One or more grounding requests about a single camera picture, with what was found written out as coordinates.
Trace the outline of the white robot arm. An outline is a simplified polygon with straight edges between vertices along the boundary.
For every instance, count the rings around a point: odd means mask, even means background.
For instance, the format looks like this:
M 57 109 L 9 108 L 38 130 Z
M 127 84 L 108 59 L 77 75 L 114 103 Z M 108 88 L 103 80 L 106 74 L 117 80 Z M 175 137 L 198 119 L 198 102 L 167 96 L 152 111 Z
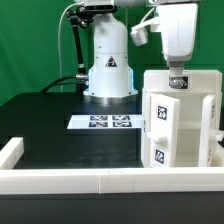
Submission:
M 184 63 L 194 48 L 199 0 L 84 0 L 84 12 L 94 19 L 94 64 L 89 70 L 87 99 L 101 103 L 119 103 L 137 96 L 133 71 L 128 65 L 128 41 L 141 46 L 148 42 L 146 27 L 159 32 L 164 59 L 168 65 L 169 85 L 182 87 Z M 144 18 L 132 29 L 116 20 L 119 8 L 148 4 L 156 14 Z

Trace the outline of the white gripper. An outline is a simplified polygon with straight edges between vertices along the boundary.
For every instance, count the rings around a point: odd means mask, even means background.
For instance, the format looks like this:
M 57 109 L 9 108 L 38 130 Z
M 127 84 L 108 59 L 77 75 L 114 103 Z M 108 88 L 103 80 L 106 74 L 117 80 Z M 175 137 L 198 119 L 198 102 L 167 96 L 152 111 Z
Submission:
M 198 14 L 196 3 L 157 7 L 164 58 L 168 63 L 169 86 L 183 87 L 184 62 L 191 59 Z

